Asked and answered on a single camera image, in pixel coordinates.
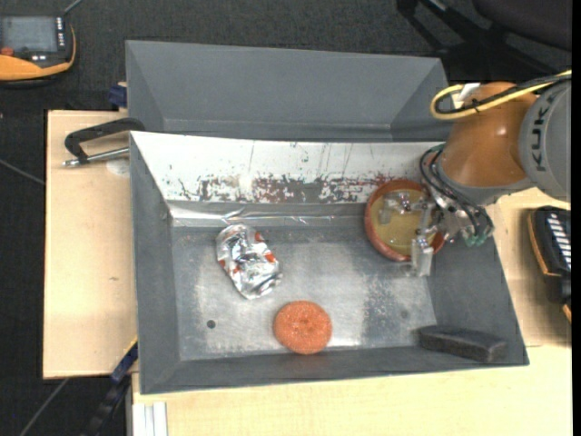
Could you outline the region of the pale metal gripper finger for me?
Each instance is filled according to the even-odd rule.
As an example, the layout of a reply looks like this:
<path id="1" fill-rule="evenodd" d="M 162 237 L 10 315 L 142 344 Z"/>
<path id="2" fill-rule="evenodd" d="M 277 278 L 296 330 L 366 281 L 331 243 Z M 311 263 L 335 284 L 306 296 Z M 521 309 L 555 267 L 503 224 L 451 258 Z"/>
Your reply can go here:
<path id="1" fill-rule="evenodd" d="M 383 195 L 383 204 L 379 209 L 379 222 L 390 223 L 394 213 L 405 214 L 411 211 L 409 192 L 390 192 Z"/>
<path id="2" fill-rule="evenodd" d="M 416 237 L 411 242 L 411 264 L 417 276 L 429 276 L 432 266 L 434 248 L 423 236 Z"/>

